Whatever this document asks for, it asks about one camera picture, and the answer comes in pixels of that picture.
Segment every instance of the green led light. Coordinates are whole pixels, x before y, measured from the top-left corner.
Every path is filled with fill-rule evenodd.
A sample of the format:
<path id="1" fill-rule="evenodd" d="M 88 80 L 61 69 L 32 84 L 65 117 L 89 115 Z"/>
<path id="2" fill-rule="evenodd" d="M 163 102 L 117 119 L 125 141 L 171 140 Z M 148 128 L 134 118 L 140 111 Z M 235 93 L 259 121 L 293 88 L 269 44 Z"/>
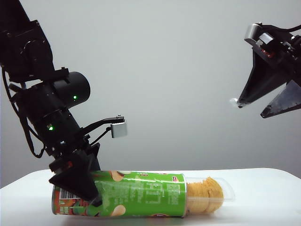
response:
<path id="1" fill-rule="evenodd" d="M 48 129 L 49 131 L 55 130 L 55 128 L 53 127 L 52 124 L 47 125 L 47 129 Z"/>

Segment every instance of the stacked chips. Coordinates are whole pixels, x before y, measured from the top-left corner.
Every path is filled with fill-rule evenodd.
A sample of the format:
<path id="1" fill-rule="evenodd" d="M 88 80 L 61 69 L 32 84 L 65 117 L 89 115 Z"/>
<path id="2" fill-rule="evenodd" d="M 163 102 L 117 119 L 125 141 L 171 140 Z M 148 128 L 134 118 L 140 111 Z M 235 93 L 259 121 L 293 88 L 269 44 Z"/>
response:
<path id="1" fill-rule="evenodd" d="M 223 202 L 221 186 L 211 177 L 203 182 L 187 183 L 187 214 L 212 213 Z"/>

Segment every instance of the barcode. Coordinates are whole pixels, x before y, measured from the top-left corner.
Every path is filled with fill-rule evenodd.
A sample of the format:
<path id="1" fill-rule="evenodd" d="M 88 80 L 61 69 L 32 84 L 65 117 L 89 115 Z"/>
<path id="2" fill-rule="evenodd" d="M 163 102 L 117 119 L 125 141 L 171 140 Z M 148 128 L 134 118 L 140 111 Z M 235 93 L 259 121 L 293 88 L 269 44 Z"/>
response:
<path id="1" fill-rule="evenodd" d="M 60 188 L 60 199 L 80 199 L 77 195 L 72 194 Z"/>

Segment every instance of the clear container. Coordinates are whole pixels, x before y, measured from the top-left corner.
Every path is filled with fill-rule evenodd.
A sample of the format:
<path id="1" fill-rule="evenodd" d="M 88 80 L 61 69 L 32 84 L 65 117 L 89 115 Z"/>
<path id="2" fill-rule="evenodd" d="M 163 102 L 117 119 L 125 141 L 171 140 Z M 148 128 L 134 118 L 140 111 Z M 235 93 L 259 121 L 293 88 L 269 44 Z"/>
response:
<path id="1" fill-rule="evenodd" d="M 210 214 L 235 198 L 223 178 L 186 178 L 186 215 Z"/>

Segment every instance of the red logo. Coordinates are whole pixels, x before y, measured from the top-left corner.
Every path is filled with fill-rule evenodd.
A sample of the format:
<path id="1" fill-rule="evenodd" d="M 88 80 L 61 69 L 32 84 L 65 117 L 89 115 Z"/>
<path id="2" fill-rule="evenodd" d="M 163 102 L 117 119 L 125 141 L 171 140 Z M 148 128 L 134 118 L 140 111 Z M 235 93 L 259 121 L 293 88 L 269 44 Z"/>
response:
<path id="1" fill-rule="evenodd" d="M 174 182 L 179 182 L 178 178 L 176 176 L 173 176 L 173 181 Z"/>

